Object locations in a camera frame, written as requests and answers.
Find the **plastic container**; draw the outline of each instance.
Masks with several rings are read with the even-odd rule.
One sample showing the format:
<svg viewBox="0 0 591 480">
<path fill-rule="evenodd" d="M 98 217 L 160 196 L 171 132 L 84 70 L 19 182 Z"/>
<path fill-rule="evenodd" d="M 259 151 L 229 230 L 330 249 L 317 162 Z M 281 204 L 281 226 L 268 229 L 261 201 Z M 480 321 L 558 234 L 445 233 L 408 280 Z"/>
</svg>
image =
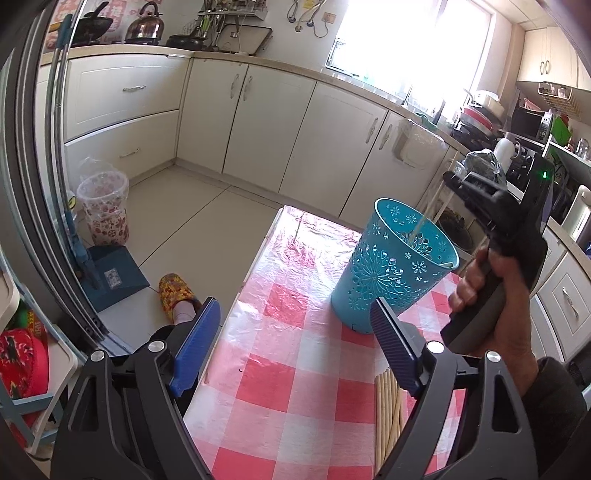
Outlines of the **plastic container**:
<svg viewBox="0 0 591 480">
<path fill-rule="evenodd" d="M 330 296 L 339 319 L 355 332 L 372 332 L 369 306 L 377 297 L 385 297 L 399 315 L 459 266 L 452 242 L 429 220 L 408 244 L 421 217 L 396 200 L 375 202 L 365 232 Z"/>
<path fill-rule="evenodd" d="M 107 162 L 91 160 L 88 176 L 76 190 L 95 245 L 125 245 L 129 239 L 126 203 L 127 176 Z"/>
</svg>

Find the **pink checkered tablecloth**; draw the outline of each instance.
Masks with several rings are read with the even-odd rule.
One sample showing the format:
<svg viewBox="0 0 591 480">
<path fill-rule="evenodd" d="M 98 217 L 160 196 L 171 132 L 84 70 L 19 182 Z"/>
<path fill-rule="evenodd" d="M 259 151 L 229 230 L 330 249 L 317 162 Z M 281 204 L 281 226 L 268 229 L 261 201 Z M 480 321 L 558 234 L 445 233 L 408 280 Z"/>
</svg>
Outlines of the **pink checkered tablecloth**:
<svg viewBox="0 0 591 480">
<path fill-rule="evenodd" d="M 216 480 L 372 478 L 374 379 L 388 364 L 374 335 L 330 308 L 359 238 L 293 207 L 275 218 L 184 417 Z M 440 339 L 458 279 L 448 275 L 400 319 Z M 445 465 L 462 403 L 456 392 L 429 472 Z"/>
</svg>

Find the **chopstick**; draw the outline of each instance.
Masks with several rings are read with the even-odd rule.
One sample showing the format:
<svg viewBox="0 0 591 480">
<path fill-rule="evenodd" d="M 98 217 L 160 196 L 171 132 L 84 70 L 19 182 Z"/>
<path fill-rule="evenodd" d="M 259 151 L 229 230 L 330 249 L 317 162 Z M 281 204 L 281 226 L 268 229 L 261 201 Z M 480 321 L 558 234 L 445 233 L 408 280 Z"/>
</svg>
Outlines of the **chopstick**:
<svg viewBox="0 0 591 480">
<path fill-rule="evenodd" d="M 375 475 L 392 452 L 404 427 L 402 403 L 406 396 L 388 368 L 375 378 Z"/>
</svg>

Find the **green container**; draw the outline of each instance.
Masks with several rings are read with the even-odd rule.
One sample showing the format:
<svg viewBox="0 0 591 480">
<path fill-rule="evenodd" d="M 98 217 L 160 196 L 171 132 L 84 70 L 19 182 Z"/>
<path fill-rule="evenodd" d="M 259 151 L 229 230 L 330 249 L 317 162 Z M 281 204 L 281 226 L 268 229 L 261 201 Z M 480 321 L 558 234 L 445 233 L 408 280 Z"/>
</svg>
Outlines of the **green container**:
<svg viewBox="0 0 591 480">
<path fill-rule="evenodd" d="M 561 147 L 566 147 L 566 144 L 569 143 L 570 137 L 572 135 L 569 131 L 569 128 L 559 116 L 554 119 L 554 123 L 552 123 L 552 130 L 550 132 L 552 133 L 556 143 L 558 143 L 558 145 Z"/>
</svg>

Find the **kettle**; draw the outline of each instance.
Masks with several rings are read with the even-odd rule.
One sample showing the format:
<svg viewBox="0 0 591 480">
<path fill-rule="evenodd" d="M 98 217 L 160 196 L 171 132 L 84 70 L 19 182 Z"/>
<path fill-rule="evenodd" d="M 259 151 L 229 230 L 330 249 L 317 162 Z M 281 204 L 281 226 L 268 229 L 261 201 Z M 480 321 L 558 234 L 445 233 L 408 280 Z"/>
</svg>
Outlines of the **kettle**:
<svg viewBox="0 0 591 480">
<path fill-rule="evenodd" d="M 164 22 L 160 19 L 156 2 L 147 2 L 139 11 L 143 15 L 146 8 L 152 5 L 154 12 L 148 12 L 146 16 L 134 20 L 125 34 L 125 43 L 139 43 L 158 45 L 164 32 Z"/>
</svg>

